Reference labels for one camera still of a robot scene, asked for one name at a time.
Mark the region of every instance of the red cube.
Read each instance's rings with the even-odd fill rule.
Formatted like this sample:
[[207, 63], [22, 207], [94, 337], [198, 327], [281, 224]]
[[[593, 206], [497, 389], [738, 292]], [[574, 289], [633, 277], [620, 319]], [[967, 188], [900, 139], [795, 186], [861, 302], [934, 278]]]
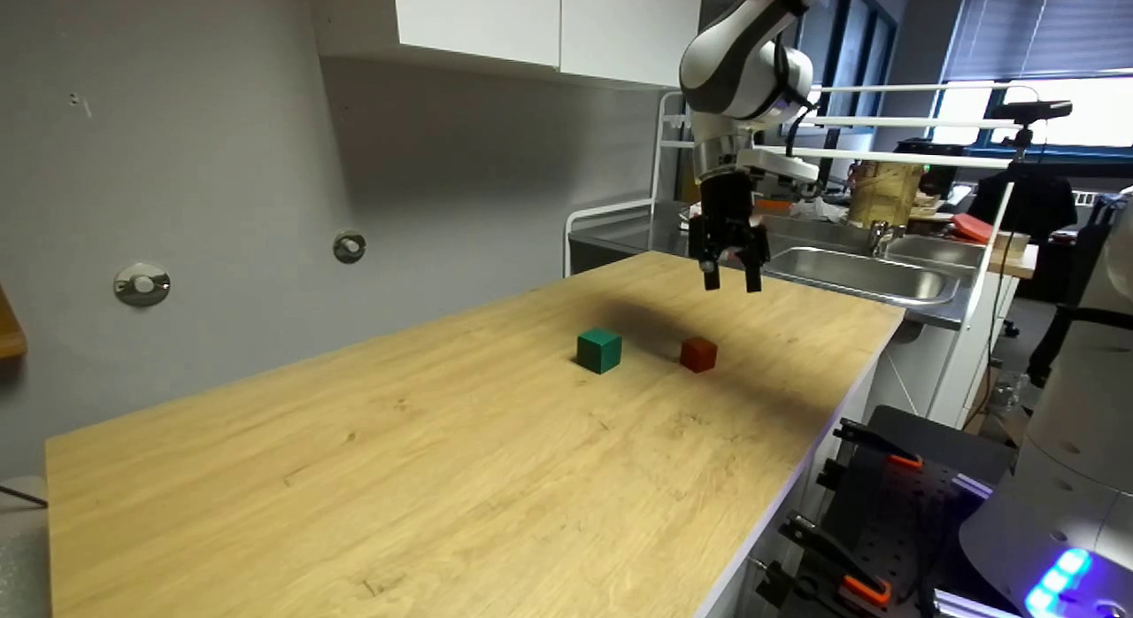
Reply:
[[716, 367], [716, 345], [704, 337], [692, 337], [681, 344], [681, 365], [692, 372]]

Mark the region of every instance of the blue light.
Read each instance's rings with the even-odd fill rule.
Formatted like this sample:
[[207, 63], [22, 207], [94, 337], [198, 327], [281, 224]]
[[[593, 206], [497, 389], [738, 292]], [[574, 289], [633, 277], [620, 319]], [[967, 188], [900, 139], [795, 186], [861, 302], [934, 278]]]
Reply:
[[1068, 584], [1070, 577], [1057, 569], [1047, 572], [1047, 575], [1042, 577], [1041, 583], [1041, 585], [1053, 594], [1060, 594]]
[[1031, 593], [1026, 594], [1026, 609], [1031, 610], [1031, 613], [1040, 616], [1046, 613], [1047, 609], [1050, 608], [1055, 602], [1055, 595], [1043, 589], [1034, 587]]
[[1090, 561], [1090, 552], [1082, 549], [1066, 550], [1058, 559], [1058, 569], [1064, 570], [1067, 576], [1076, 576], [1087, 567]]

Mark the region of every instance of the white robot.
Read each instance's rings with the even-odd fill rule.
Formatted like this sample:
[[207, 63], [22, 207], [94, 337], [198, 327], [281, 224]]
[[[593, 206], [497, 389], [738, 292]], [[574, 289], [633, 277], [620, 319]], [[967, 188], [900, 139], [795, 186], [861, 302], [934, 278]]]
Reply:
[[[681, 91], [692, 110], [702, 215], [690, 254], [708, 289], [735, 255], [759, 290], [769, 257], [749, 218], [752, 178], [809, 183], [816, 169], [751, 146], [738, 130], [785, 122], [809, 108], [812, 68], [777, 33], [813, 0], [739, 0], [692, 41]], [[1107, 240], [1014, 469], [962, 526], [977, 570], [1022, 615], [1133, 618], [1133, 213]]]

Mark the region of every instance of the window blind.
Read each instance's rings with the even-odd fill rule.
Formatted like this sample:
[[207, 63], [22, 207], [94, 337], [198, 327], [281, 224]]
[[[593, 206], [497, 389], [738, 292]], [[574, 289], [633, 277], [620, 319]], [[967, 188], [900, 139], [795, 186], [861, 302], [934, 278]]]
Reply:
[[964, 0], [946, 81], [1133, 68], [1133, 0]]

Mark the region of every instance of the faucet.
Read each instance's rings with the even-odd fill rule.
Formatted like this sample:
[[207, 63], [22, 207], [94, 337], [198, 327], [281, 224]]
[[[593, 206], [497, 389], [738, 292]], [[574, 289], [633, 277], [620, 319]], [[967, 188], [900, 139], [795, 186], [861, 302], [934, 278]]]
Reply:
[[869, 225], [869, 256], [884, 257], [886, 252], [889, 251], [889, 243], [904, 236], [904, 226], [891, 227], [889, 222], [874, 220]]

